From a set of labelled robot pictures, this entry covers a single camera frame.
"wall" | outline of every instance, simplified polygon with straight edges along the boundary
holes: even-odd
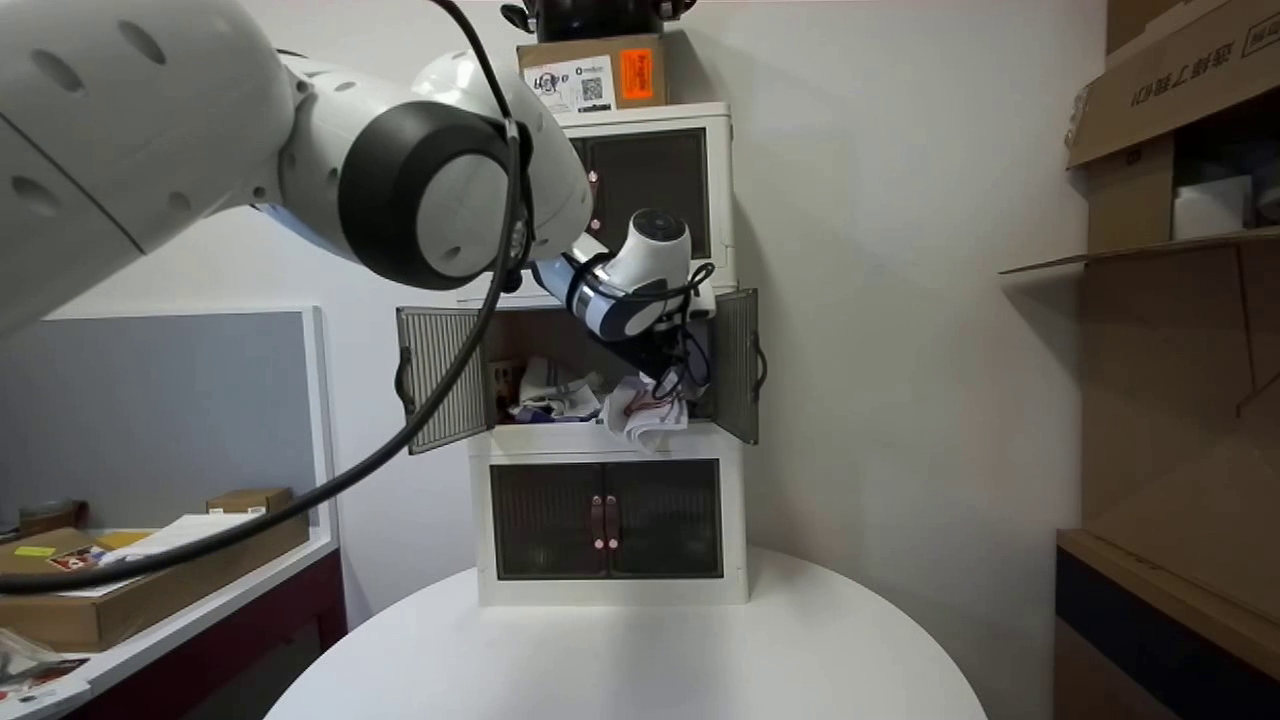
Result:
[[[997,271],[1085,244],[1059,147],[1102,8],[710,0],[687,24],[732,94],[766,286],[766,540],[906,604],[992,716],[1050,716],[1074,292]]]
[[[276,40],[408,81],[443,37],[425,0],[258,0]],[[1096,5],[704,0],[737,111],[744,271],[778,365],[751,452],[766,540],[926,621],[992,716],[1050,716],[1051,529],[1074,514],[1067,297],[1001,267],[1085,236],[1059,170]],[[318,297],[337,464],[397,428],[408,292],[238,212],[89,304]],[[355,617],[473,565],[459,456],[402,459],[346,510]]]

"wooden shelf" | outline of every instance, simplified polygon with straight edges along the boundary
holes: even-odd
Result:
[[[1001,275],[1004,278],[1019,278],[1019,275],[1034,275],[1034,271],[1074,271],[1074,267],[1085,267],[1085,262],[1143,261],[1143,257],[1188,257],[1188,251],[1249,248],[1249,244],[1276,244],[1276,240],[1280,240],[1280,229],[1251,229],[1251,233],[1235,233],[1235,236],[1204,236],[1204,240],[1162,244],[1162,248],[1051,257],[1051,261],[1004,267]]]

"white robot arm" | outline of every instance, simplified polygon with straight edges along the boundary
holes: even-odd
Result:
[[[529,130],[529,257],[570,251],[583,168],[502,76]],[[388,278],[459,286],[502,248],[503,147],[473,56],[402,93],[276,52],[238,0],[8,0],[0,336],[238,204]]]

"black cable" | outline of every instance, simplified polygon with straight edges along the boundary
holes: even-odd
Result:
[[[529,204],[529,170],[524,170],[524,130],[522,122],[514,119],[509,111],[509,98],[502,94],[502,85],[491,76],[491,63],[490,63],[490,52],[473,29],[473,20],[452,5],[452,0],[436,0],[469,37],[490,85],[491,85],[491,94],[503,111],[503,130],[509,130],[509,168],[514,168],[514,181],[509,181],[509,198],[503,198],[503,236],[502,236],[502,248],[495,248],[495,267],[491,267],[491,285],[485,292],[485,304],[481,304],[481,315],[473,324],[473,331],[464,336],[464,348],[452,357],[452,365],[443,367],[439,385],[433,388],[433,396],[420,405],[420,410],[397,433],[388,435],[382,447],[371,447],[361,464],[353,464],[348,470],[318,485],[314,492],[295,495],[293,505],[276,508],[276,510],[264,510],[258,519],[244,519],[238,529],[223,529],[218,536],[203,536],[203,540],[191,540],[191,544],[179,544],[179,546],[168,546],[168,552],[156,552],[156,557],[139,557],[139,561],[123,561],[123,565],[109,565],[109,566],[92,566],[92,571],[44,571],[44,574],[0,574],[0,592],[8,597],[31,597],[31,592],[75,592],[75,586],[100,586],[100,583],[119,583],[119,580],[134,580],[134,574],[154,574],[154,571],[166,571],[171,565],[188,565],[188,561],[200,561],[200,557],[211,557],[221,546],[232,546],[232,544],[244,544],[293,514],[306,514],[320,505],[327,505],[334,495],[355,488],[361,481],[368,481],[371,470],[382,470],[388,459],[397,459],[417,433],[427,428],[427,420],[439,410],[443,396],[452,392],[452,385],[459,380],[459,373],[469,367],[473,351],[481,348],[485,331],[490,331],[490,318],[495,310],[495,300],[502,300],[502,267],[509,262],[509,251],[515,244],[515,223],[522,223],[522,209]]]

